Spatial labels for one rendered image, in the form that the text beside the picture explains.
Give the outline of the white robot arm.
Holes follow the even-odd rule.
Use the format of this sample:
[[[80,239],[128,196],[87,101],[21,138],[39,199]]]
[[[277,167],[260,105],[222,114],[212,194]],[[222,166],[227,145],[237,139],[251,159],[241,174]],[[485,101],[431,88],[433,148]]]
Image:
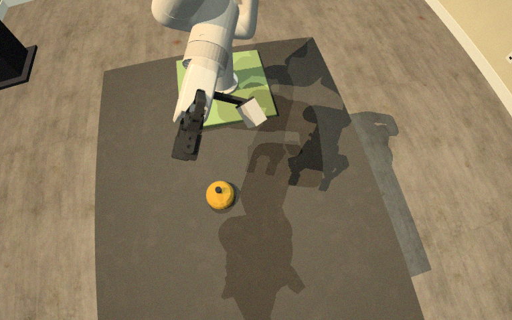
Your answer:
[[[184,58],[202,56],[226,69],[225,75],[218,78],[214,99],[237,104],[246,126],[252,128],[266,120],[256,99],[230,95],[238,86],[233,68],[233,39],[253,38],[258,16],[259,0],[241,1],[242,5],[235,0],[153,0],[151,9],[161,25],[190,32]]]

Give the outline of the yellow dome bell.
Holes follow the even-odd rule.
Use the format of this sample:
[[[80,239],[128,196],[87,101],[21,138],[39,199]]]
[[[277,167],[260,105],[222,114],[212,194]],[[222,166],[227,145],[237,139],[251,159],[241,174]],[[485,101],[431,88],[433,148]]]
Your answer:
[[[234,200],[234,189],[225,181],[212,183],[206,193],[208,204],[215,209],[225,209],[230,206]]]

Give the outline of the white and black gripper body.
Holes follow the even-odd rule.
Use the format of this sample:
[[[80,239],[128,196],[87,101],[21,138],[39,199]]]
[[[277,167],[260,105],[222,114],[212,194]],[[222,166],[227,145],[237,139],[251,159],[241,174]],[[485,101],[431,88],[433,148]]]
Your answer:
[[[189,106],[189,111],[194,111],[195,104],[193,102],[196,91],[199,89],[205,91],[206,95],[206,110],[204,112],[206,116],[203,120],[203,123],[205,123],[211,110],[218,78],[225,75],[226,69],[217,61],[202,56],[187,56],[183,59],[182,64],[187,70],[179,93],[173,121],[176,123],[181,118],[185,119],[185,111]]]

